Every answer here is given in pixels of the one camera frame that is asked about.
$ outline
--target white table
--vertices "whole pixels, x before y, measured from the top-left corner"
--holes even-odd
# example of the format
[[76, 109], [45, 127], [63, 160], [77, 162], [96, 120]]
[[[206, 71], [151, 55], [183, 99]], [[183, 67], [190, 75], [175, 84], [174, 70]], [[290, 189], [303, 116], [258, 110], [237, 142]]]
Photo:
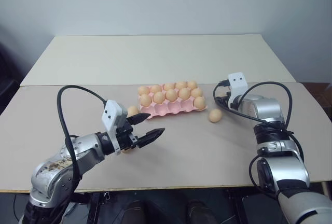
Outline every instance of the white table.
[[[302, 84], [285, 83], [293, 94], [289, 129], [295, 132], [305, 153], [311, 181], [332, 179], [331, 122]], [[201, 85], [209, 109], [214, 85]], [[56, 96], [60, 86], [21, 87], [0, 116], [0, 191], [28, 192], [33, 169], [64, 144], [58, 120]], [[137, 86], [88, 86], [103, 96], [123, 103], [137, 103]], [[288, 98], [278, 87], [255, 91], [276, 97], [286, 115]], [[71, 134], [103, 131], [103, 105], [76, 89], [63, 94], [63, 111]], [[225, 113], [219, 123], [208, 121], [209, 111], [152, 118], [136, 125], [134, 132], [165, 127], [152, 144], [130, 154], [111, 155], [83, 176], [80, 191], [222, 187], [250, 185], [248, 164], [256, 155], [251, 123]]]
[[56, 36], [21, 86], [216, 83], [294, 78], [261, 35]]

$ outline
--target egg carton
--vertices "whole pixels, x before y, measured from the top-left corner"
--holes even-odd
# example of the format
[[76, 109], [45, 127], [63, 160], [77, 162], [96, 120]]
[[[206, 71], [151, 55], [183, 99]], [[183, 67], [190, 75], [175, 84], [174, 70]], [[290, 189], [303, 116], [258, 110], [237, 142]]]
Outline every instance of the egg carton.
[[[166, 94], [166, 91], [164, 90], [164, 84], [160, 84], [162, 88], [162, 93]], [[153, 100], [154, 93], [150, 92], [149, 96]], [[206, 109], [206, 107], [202, 110], [198, 109], [197, 107], [194, 107], [193, 101], [195, 100], [195, 97], [190, 96], [189, 99], [183, 100], [180, 97], [177, 97], [177, 99], [174, 102], [171, 102], [167, 99], [163, 101], [161, 104], [157, 104], [156, 102], [153, 102], [149, 106], [143, 106], [140, 104], [141, 96], [139, 95], [139, 105], [141, 113], [147, 113], [151, 114], [148, 119], [153, 118], [154, 116], [165, 116], [166, 114], [178, 114], [182, 111], [190, 112], [190, 111], [203, 111]]]

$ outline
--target black chair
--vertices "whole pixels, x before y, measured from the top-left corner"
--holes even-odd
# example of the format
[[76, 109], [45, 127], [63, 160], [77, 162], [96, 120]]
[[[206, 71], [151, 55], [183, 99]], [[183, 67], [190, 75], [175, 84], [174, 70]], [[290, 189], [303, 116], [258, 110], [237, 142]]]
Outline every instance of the black chair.
[[19, 83], [13, 78], [5, 61], [5, 54], [0, 50], [0, 114], [5, 110], [18, 89]]

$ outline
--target white wall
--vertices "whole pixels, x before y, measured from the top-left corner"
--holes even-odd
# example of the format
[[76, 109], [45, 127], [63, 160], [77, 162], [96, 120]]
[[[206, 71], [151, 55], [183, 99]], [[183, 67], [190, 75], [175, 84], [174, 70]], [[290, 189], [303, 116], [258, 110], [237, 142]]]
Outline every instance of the white wall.
[[298, 81], [332, 81], [331, 0], [0, 0], [26, 74], [54, 35], [262, 33]]

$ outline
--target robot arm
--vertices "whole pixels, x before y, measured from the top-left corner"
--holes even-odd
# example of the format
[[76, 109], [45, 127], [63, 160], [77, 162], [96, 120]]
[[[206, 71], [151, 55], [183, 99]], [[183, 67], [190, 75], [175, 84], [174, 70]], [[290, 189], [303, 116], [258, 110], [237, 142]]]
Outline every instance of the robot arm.
[[[80, 178], [111, 153], [142, 148], [156, 140], [164, 128], [154, 129], [138, 138], [133, 135], [132, 125], [144, 121], [150, 114], [137, 114], [127, 118], [126, 109], [115, 101], [108, 100], [102, 115], [106, 128], [104, 133], [82, 137], [71, 136]], [[53, 157], [41, 163], [34, 171], [29, 202], [23, 224], [60, 223], [62, 214], [70, 202], [76, 183], [73, 183], [73, 159], [66, 146]]]
[[[215, 97], [215, 89], [216, 103], [227, 111], [252, 120], [257, 140], [258, 155], [255, 159], [261, 157], [257, 162], [258, 189], [279, 201], [290, 224], [330, 223], [332, 202], [326, 196], [309, 190], [309, 175], [301, 147], [298, 145], [298, 151], [295, 137], [287, 131], [288, 123], [285, 124], [278, 101], [247, 94], [248, 87], [242, 73], [229, 75], [228, 80], [218, 86], [229, 86], [230, 92], [227, 96]], [[250, 164], [250, 176], [255, 159]]]

